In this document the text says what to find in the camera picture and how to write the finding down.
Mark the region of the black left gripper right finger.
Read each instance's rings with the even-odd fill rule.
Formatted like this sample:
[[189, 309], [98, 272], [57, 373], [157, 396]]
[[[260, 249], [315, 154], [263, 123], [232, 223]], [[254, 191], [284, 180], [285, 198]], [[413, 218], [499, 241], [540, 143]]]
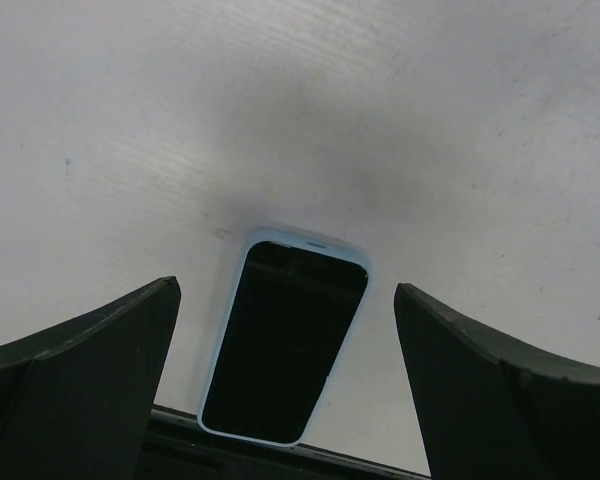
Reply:
[[412, 284], [396, 327], [434, 479], [600, 479], [600, 367], [534, 347]]

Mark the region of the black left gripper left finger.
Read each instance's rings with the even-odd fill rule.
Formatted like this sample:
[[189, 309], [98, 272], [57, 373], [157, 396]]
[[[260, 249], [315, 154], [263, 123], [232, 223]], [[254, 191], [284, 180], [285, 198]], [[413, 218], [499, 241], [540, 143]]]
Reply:
[[163, 277], [0, 346], [0, 479], [130, 479], [175, 330]]

